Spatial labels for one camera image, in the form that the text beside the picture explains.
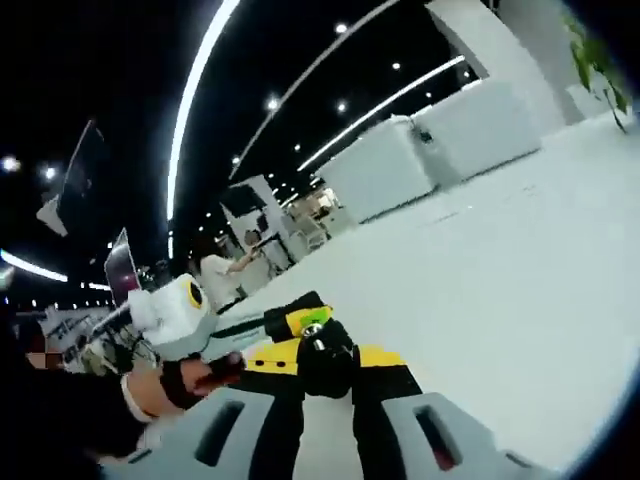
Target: white sofa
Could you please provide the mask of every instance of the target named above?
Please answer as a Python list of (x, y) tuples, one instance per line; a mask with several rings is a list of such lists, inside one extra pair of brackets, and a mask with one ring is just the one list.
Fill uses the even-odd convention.
[(424, 171), (408, 117), (392, 117), (366, 132), (317, 172), (360, 223), (426, 195)]
[(508, 83), (492, 78), (416, 112), (411, 119), (418, 130), (433, 137), (422, 156), (432, 180), (443, 186), (541, 147), (524, 102)]

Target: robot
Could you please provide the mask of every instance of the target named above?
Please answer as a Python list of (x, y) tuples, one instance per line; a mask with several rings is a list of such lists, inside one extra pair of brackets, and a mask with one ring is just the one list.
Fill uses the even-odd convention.
[(248, 359), (238, 383), (189, 409), (161, 447), (105, 467), (107, 479), (292, 478), (305, 396), (342, 398), (349, 391), (366, 479), (555, 478), (513, 452), (497, 451), (491, 431), (476, 419), (440, 394), (423, 393), (398, 354), (356, 345), (315, 292), (222, 319), (184, 274), (153, 293), (131, 292), (95, 333), (127, 311), (166, 360), (198, 355), (215, 363), (265, 339), (273, 344)]

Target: white shirt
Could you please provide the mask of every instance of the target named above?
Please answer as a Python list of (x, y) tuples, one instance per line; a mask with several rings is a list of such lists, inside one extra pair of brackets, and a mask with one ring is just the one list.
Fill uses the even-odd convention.
[(209, 255), (200, 261), (200, 281), (214, 310), (220, 310), (239, 297), (236, 282), (229, 273), (233, 264), (232, 260), (217, 255)]

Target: white table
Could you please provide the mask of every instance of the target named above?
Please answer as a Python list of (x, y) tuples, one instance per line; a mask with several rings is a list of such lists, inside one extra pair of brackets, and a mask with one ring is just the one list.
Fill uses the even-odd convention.
[[(631, 130), (607, 115), (546, 138), (523, 160), (339, 236), (229, 314), (315, 289), (356, 342), (400, 352), (424, 390), (482, 421), (499, 447), (564, 469), (639, 358)], [(305, 409), (316, 430), (303, 436), (300, 478), (358, 471), (348, 405), (323, 405)]]

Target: black ceiling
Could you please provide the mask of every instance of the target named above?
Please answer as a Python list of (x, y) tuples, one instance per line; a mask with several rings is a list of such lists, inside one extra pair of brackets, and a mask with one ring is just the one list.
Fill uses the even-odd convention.
[[(70, 275), (68, 285), (20, 284), (38, 294), (80, 281), (104, 283), (104, 249), (87, 252), (35, 219), (50, 188), (45, 165), (63, 169), (88, 119), (104, 134), (118, 172), (117, 210), (141, 264), (166, 256), (167, 230), (184, 255), (200, 225), (213, 236), (224, 222), (215, 208), (239, 155), (267, 115), (269, 95), (282, 95), (335, 39), (381, 0), (242, 0), (204, 70), (191, 109), (178, 171), (175, 216), (166, 223), (169, 154), (182, 90), (219, 0), (45, 2), (2, 8), (3, 106), (0, 156), (23, 168), (0, 173), (0, 247)], [(455, 52), (435, 29), (424, 1), (401, 0), (348, 39), (277, 112), (234, 180), (275, 173), (304, 192), (309, 171), (296, 167), (376, 104)], [(391, 68), (401, 64), (400, 70)], [(362, 129), (390, 114), (412, 113), (459, 88), (453, 70), (402, 97)], [(429, 91), (433, 97), (427, 99)], [(339, 100), (348, 104), (338, 114)], [(299, 143), (301, 150), (294, 151)], [(328, 160), (335, 150), (319, 159)], [(290, 194), (284, 191), (280, 199)], [(206, 218), (206, 212), (213, 212)], [(93, 265), (91, 258), (96, 258)], [(12, 289), (11, 295), (19, 293)]]

